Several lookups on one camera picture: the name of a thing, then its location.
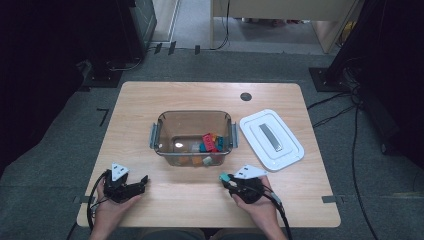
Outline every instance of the gray carpet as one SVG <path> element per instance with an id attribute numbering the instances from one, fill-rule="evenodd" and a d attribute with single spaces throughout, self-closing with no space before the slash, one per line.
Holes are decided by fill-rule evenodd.
<path id="1" fill-rule="evenodd" d="M 327 67 L 325 55 L 236 53 L 176 49 L 168 55 L 149 52 L 125 81 L 294 82 L 310 105 L 334 93 L 317 93 L 308 67 Z M 51 125 L 42 142 L 10 165 L 0 182 L 0 239 L 65 239 L 96 161 L 117 89 L 77 92 Z M 351 104 L 337 98 L 309 111 L 312 123 Z M 110 109 L 103 126 L 104 112 Z M 350 111 L 315 129 L 334 194 L 341 225 L 337 228 L 292 229 L 294 239 L 372 239 L 352 180 L 351 149 L 355 112 Z M 355 170 L 357 183 L 379 239 L 424 239 L 423 198 L 394 193 L 424 191 L 424 174 L 402 156 L 380 152 L 378 135 L 365 112 L 359 111 Z M 136 239 L 138 229 L 119 229 L 111 239 Z M 87 239 L 87 228 L 76 227 L 71 239 Z"/>

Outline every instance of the floor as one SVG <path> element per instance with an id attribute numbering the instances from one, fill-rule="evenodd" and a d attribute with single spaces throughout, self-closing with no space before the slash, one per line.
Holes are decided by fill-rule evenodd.
<path id="1" fill-rule="evenodd" d="M 176 41 L 176 48 L 194 49 L 199 45 L 202 50 L 210 50 L 210 0 L 154 0 L 153 3 L 158 27 L 152 44 L 161 42 L 169 46 Z M 215 18 L 214 47 L 223 43 L 228 26 L 228 42 L 221 51 L 325 54 L 312 24 L 304 22 L 288 24 L 282 21 L 274 27 L 268 19 L 245 23 L 229 18 L 227 25 L 226 18 Z M 335 46 L 329 54 L 335 56 L 338 50 Z"/>

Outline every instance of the black speaker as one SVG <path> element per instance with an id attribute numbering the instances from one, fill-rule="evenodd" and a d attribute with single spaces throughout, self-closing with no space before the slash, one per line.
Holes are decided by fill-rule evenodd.
<path id="1" fill-rule="evenodd" d="M 116 87 L 119 69 L 140 64 L 157 24 L 152 0 L 64 2 L 64 26 L 92 65 L 83 86 Z"/>
<path id="2" fill-rule="evenodd" d="M 383 152 L 399 151 L 424 168 L 424 9 L 419 0 L 378 2 L 359 93 Z"/>

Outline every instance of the hand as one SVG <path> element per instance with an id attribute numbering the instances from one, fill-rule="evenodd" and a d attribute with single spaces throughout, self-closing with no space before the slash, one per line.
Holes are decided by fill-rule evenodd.
<path id="1" fill-rule="evenodd" d="M 104 199 L 104 178 L 100 180 L 97 186 L 97 199 Z M 109 235 L 118 227 L 125 213 L 139 200 L 141 195 L 136 195 L 124 203 L 116 203 L 112 200 L 106 200 L 99 204 L 96 209 L 95 222 L 91 240 L 107 239 Z"/>
<path id="2" fill-rule="evenodd" d="M 261 177 L 262 184 L 271 189 L 268 178 Z M 282 240 L 286 239 L 277 220 L 277 209 L 274 204 L 266 197 L 261 197 L 257 202 L 246 204 L 239 196 L 232 194 L 231 197 L 237 206 L 249 213 L 253 222 L 260 228 L 268 239 Z"/>

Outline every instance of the teal object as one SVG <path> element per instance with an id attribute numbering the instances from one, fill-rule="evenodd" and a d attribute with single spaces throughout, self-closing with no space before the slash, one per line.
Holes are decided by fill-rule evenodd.
<path id="1" fill-rule="evenodd" d="M 201 144 L 199 145 L 199 152 L 207 152 L 207 151 L 206 151 L 206 147 L 205 147 L 205 144 L 204 144 L 204 143 L 201 143 Z"/>
<path id="2" fill-rule="evenodd" d="M 219 180 L 229 182 L 231 179 L 226 172 L 223 172 L 221 175 L 219 175 Z"/>

